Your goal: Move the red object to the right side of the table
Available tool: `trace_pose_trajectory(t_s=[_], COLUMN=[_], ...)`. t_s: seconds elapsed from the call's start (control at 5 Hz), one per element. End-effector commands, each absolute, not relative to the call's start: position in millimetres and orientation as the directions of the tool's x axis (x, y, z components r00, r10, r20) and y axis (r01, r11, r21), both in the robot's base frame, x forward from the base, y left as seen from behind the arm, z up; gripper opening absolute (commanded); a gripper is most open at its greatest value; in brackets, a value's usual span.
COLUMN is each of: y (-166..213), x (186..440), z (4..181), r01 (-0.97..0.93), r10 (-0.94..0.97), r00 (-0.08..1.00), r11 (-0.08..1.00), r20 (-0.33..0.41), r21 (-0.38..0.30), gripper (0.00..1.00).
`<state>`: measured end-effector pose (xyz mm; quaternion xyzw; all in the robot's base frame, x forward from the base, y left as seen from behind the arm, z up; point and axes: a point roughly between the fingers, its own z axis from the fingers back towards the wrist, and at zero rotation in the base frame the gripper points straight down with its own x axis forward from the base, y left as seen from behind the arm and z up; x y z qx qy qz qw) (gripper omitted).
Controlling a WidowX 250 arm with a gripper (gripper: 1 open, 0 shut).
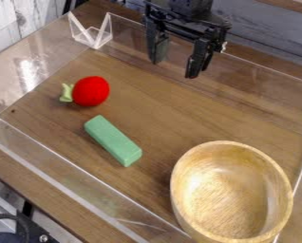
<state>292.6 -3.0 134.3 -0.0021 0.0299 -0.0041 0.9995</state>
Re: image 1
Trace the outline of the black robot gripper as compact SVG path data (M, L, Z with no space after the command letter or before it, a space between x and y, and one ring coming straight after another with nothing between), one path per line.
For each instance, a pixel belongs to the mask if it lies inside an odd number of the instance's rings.
M194 42L186 77L194 79L207 69L214 51L222 52L231 23L213 12L214 0L144 0L146 42L150 61L163 61L168 32Z

